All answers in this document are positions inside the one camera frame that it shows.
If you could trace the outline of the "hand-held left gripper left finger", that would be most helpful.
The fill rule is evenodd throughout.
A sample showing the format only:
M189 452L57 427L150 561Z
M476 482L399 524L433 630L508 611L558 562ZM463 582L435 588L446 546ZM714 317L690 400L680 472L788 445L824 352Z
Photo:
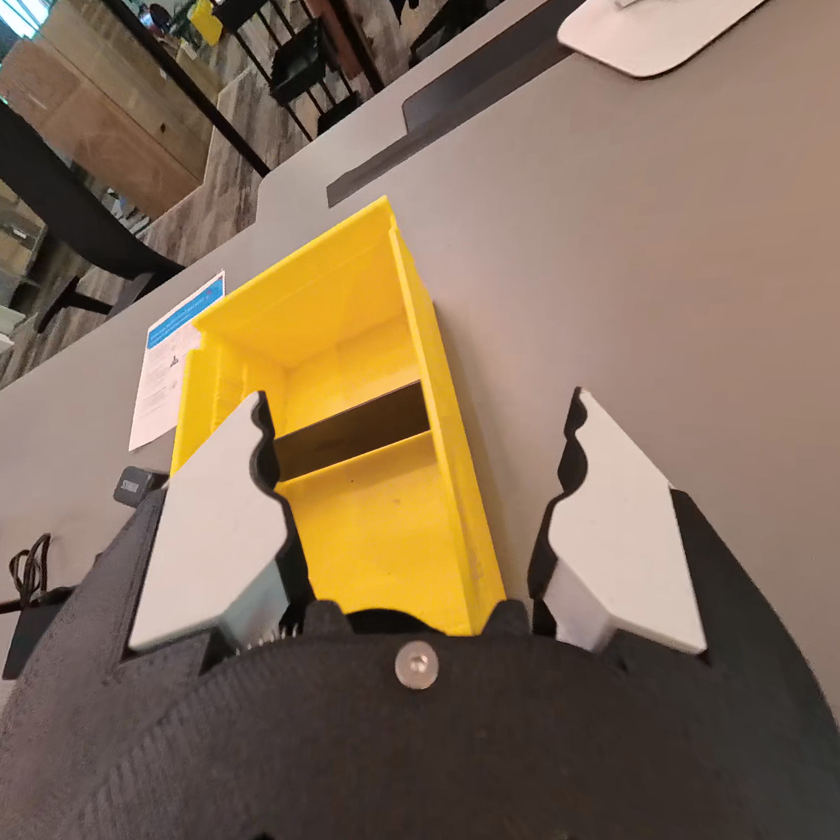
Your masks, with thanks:
M237 650L278 629L292 528L267 396L246 396L169 479L128 639L145 654L204 631Z

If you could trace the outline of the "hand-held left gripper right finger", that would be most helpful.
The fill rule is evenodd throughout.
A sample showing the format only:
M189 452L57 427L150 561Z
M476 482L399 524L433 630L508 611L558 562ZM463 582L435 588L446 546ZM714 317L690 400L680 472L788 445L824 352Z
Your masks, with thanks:
M528 567L532 632L590 652L618 632L686 655L707 651L665 474L593 394L574 390Z

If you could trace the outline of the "yellow plastic bin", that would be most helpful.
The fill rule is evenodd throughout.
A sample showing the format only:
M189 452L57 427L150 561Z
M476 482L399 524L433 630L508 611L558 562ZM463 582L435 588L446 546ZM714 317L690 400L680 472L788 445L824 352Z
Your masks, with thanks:
M386 196L200 314L185 358L177 471L249 394L275 439L402 385L429 431L288 481L317 597L475 635L505 599L433 300Z

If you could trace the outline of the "black desk controller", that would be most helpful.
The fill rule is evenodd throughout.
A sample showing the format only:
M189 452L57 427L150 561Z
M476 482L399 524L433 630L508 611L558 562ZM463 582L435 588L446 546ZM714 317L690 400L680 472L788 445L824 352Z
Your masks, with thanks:
M165 487L169 478L168 472L130 465L122 471L112 497L118 504L137 510L149 495Z

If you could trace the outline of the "white blue paper sheet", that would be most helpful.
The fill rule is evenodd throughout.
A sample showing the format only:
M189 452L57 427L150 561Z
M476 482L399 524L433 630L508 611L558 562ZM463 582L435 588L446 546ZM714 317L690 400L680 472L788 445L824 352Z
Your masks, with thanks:
M222 299L226 275L218 271L190 297L152 324L143 348L138 391L129 436L134 452L175 428L180 410L186 356L201 342L195 319Z

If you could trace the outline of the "black bin divider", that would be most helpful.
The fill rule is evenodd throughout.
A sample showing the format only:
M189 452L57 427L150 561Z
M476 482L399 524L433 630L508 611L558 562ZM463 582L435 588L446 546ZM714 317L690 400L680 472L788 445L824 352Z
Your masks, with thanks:
M274 442L279 480L337 465L430 429L419 380L328 416Z

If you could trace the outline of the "black office chair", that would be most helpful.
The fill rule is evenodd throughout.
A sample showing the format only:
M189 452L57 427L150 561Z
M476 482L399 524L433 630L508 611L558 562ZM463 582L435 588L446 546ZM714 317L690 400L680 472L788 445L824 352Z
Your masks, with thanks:
M111 319L184 270L121 225L38 132L4 102L1 153L2 181L49 231L93 266L126 281L113 304L79 291L78 276L65 281L39 314L37 335L69 308Z

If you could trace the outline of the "wooden cabinet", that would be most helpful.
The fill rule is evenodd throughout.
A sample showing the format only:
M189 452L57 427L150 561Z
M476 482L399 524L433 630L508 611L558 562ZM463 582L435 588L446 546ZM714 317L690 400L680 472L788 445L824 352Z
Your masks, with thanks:
M2 60L2 99L152 219L204 181L213 125L102 2L52 3Z

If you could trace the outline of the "white base tablet stand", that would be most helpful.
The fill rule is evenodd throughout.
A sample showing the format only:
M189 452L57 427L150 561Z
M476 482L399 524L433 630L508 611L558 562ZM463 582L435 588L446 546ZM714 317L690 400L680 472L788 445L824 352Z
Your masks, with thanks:
M561 46L630 78L685 65L763 1L585 1L559 26Z

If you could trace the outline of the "yellow container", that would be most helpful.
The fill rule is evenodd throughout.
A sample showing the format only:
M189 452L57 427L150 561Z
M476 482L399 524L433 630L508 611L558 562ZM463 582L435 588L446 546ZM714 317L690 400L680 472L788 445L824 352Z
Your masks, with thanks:
M200 35L202 41L210 47L216 47L222 37L224 27L215 15L215 2L195 1L187 12L187 19Z

